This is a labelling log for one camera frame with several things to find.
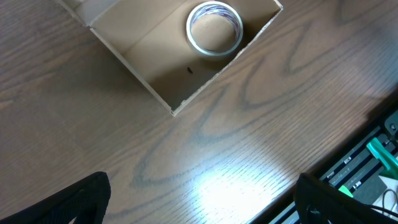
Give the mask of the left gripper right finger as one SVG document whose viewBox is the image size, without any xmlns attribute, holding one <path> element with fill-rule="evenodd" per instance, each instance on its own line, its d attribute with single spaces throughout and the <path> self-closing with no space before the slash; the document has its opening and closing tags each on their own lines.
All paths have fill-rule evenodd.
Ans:
<svg viewBox="0 0 398 224">
<path fill-rule="evenodd" d="M 311 223 L 397 223 L 308 173 L 300 174 L 295 185 L 295 207 L 299 220 Z"/>
</svg>

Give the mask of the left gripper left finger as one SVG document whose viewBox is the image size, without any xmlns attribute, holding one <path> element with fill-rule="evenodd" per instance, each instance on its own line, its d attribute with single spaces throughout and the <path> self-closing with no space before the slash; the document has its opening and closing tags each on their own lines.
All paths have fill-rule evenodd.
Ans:
<svg viewBox="0 0 398 224">
<path fill-rule="evenodd" d="M 1 220 L 1 223 L 103 222 L 111 197 L 105 172 L 95 172 L 42 201 Z"/>
</svg>

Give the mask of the brown cardboard box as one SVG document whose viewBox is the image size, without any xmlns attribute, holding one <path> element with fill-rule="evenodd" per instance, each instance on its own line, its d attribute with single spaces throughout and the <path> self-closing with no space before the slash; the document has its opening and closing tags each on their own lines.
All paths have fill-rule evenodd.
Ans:
<svg viewBox="0 0 398 224">
<path fill-rule="evenodd" d="M 237 11 L 243 39 L 227 57 L 209 58 L 188 43 L 186 23 L 204 0 L 60 0 L 127 69 L 176 115 L 230 67 L 281 13 L 277 0 L 219 1 Z"/>
</svg>

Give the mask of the white tape roll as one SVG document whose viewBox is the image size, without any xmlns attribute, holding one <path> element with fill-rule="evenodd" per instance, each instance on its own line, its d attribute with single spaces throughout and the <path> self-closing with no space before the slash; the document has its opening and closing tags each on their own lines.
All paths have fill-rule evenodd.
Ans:
<svg viewBox="0 0 398 224">
<path fill-rule="evenodd" d="M 186 23 L 188 43 L 199 54 L 221 58 L 237 50 L 243 39 L 243 22 L 235 9 L 219 1 L 196 6 Z"/>
</svg>

